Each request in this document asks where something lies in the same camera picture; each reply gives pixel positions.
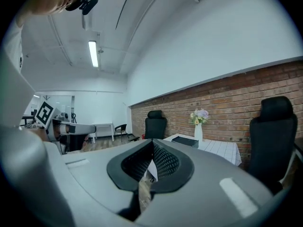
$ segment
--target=fluorescent light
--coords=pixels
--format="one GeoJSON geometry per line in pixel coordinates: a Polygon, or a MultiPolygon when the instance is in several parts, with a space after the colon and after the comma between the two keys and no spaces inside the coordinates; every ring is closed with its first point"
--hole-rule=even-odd
{"type": "Polygon", "coordinates": [[[89,52],[93,67],[99,67],[97,58],[97,44],[96,41],[89,41],[89,52]]]}

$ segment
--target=black box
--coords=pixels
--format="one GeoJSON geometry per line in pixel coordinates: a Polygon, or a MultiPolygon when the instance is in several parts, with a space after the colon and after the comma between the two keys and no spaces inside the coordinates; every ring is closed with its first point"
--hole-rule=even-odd
{"type": "Polygon", "coordinates": [[[173,138],[171,142],[176,142],[176,143],[180,143],[183,145],[187,145],[187,146],[191,146],[193,148],[198,149],[199,147],[199,141],[198,140],[192,140],[192,139],[188,139],[188,138],[183,138],[180,136],[177,136],[176,138],[173,138]]]}

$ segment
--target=black ceiling slot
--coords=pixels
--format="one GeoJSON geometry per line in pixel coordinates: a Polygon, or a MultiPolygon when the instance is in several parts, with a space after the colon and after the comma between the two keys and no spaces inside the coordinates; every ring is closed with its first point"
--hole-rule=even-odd
{"type": "Polygon", "coordinates": [[[123,7],[122,7],[122,9],[121,9],[121,12],[120,12],[120,15],[119,15],[117,24],[116,24],[116,29],[117,29],[117,27],[118,27],[118,23],[119,23],[119,20],[120,20],[120,17],[121,17],[121,14],[122,14],[122,11],[123,11],[123,9],[124,9],[124,6],[125,6],[126,2],[127,2],[127,0],[125,0],[125,2],[124,2],[124,4],[123,4],[123,7]]]}

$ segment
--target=shirt sleeve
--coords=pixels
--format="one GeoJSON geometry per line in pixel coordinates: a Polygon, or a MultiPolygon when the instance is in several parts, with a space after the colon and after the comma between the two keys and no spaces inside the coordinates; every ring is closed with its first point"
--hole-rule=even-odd
{"type": "Polygon", "coordinates": [[[22,28],[23,26],[18,27],[16,19],[14,19],[3,40],[3,49],[19,72],[21,72],[23,65],[22,28]]]}

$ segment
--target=person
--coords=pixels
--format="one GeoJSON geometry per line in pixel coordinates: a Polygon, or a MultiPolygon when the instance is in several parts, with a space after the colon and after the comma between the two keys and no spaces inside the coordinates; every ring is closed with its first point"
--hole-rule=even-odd
{"type": "MultiPolygon", "coordinates": [[[[52,15],[63,10],[73,11],[79,8],[85,0],[27,0],[24,6],[16,14],[11,22],[2,48],[13,66],[21,73],[23,66],[21,32],[24,23],[33,15],[52,15]]],[[[28,129],[38,135],[42,141],[48,141],[45,129],[28,129]]],[[[55,135],[59,137],[59,129],[54,129],[55,135]]]]}

